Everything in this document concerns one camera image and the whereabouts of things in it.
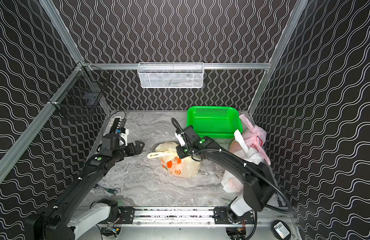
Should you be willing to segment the pink plastic bag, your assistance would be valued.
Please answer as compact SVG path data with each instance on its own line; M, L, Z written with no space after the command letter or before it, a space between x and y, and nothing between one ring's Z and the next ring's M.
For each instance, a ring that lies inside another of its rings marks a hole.
M247 129L243 133L239 130L234 132L235 139L229 151L245 161L256 165L266 163L270 166L271 160L263 148L267 137L266 131L253 125L245 115L240 115L239 118Z

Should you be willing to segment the green plastic basket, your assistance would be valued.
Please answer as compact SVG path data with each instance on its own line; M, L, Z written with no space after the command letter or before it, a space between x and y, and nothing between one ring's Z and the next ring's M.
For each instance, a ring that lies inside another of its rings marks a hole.
M187 111L187 125L202 138L233 139L243 131L240 113L232 107L193 106Z

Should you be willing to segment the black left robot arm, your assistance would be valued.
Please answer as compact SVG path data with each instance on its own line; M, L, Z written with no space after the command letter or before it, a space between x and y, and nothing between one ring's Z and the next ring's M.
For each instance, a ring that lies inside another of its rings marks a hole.
M101 201L84 213L80 220L72 220L73 213L85 196L115 163L126 157L139 155L145 143L127 143L120 135L110 133L102 137L100 152L91 156L79 174L58 199L40 214L31 214L24 221L27 240L76 240L102 221L119 219L114 201Z

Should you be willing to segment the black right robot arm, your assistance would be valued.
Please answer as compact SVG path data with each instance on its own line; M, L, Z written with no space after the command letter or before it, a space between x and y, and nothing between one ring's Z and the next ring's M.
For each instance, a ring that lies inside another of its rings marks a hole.
M243 193L227 207L227 215L231 221L235 222L247 212L261 212L264 208L281 214L292 213L291 203L276 186L266 164L262 162L254 164L236 156L212 138L201 138L192 126L183 129L175 118L171 118L171 123L176 129L176 137L180 142L176 147L180 159L190 157L195 162L209 160L223 167L243 184ZM283 198L287 205L286 210L268 204L274 193L278 193Z

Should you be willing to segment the yellow bag with orange print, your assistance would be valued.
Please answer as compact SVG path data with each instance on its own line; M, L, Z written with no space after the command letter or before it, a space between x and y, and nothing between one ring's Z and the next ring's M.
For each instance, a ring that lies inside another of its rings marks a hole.
M147 155L147 158L159 160L162 167L172 176L194 177L198 173L201 163L194 161L191 157L181 159L177 153L177 146L178 144L175 142L159 144L154 152Z

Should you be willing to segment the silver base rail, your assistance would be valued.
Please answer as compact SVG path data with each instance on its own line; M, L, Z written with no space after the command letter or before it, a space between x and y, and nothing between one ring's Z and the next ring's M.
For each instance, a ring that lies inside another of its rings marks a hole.
M119 207L121 218L115 223L102 221L109 227L242 227L255 223L249 211L235 220L227 207Z

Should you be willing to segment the black round device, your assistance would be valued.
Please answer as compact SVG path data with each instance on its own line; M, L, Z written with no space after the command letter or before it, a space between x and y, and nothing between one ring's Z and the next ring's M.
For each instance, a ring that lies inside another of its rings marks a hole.
M280 220L272 222L271 231L274 237L278 240L290 240L292 236L290 227Z

